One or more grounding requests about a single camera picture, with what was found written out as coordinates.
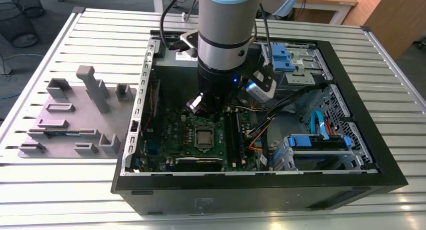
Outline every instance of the wire basket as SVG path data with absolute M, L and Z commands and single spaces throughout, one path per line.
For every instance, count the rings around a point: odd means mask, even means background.
M 20 4 L 24 9 L 24 14 L 29 17 L 37 17 L 44 14 L 44 8 L 40 0 L 12 0 L 13 3 Z
M 0 3 L 0 33 L 16 48 L 32 46 L 39 41 L 24 7 L 16 3 Z

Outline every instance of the blue latch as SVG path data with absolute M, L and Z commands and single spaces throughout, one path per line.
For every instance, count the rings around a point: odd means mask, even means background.
M 350 149 L 351 146 L 352 146 L 352 140 L 351 140 L 351 138 L 347 137 L 347 136 L 344 136 L 344 137 L 343 137 L 343 141 L 344 141 L 344 143 L 346 143 L 346 147 Z
M 294 137 L 288 137 L 287 138 L 287 140 L 288 140 L 288 145 L 291 146 L 291 147 L 294 147 L 295 146 L 295 141 L 294 141 Z
M 311 140 L 308 136 L 295 135 L 292 136 L 295 140 L 296 147 L 312 147 Z
M 295 71 L 290 57 L 286 46 L 283 44 L 272 44 L 272 68 L 275 71 Z

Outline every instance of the metal bracket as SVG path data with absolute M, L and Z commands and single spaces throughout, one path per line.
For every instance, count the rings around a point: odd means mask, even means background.
M 252 70 L 252 65 L 250 63 L 250 60 L 245 60 L 243 65 L 237 67 L 235 71 L 243 77 L 250 79 L 264 92 L 268 92 L 271 90 L 272 81 L 274 81 L 274 78 L 272 78 L 274 70 L 270 64 L 263 66 L 262 68 L 256 68 L 255 70 Z M 262 74 L 259 78 L 254 75 L 258 71 Z

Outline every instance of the aluminum table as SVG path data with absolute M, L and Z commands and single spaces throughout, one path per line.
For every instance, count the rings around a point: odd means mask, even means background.
M 332 211 L 139 216 L 109 193 L 115 160 L 21 159 L 26 138 L 48 98 L 51 78 L 83 86 L 77 66 L 92 65 L 107 86 L 136 85 L 149 31 L 160 14 L 85 9 L 72 13 L 0 127 L 0 228 L 55 229 L 412 229 L 426 226 L 426 103 L 371 33 L 354 26 L 270 21 L 275 37 L 331 42 L 391 153 L 406 187 Z M 258 20 L 259 35 L 264 35 Z M 197 27 L 171 14 L 167 30 Z

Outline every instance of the blue led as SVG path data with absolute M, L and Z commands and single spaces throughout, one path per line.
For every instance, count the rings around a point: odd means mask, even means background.
M 255 86 L 255 83 L 251 82 L 251 83 L 248 84 L 247 88 L 251 89 L 254 86 Z

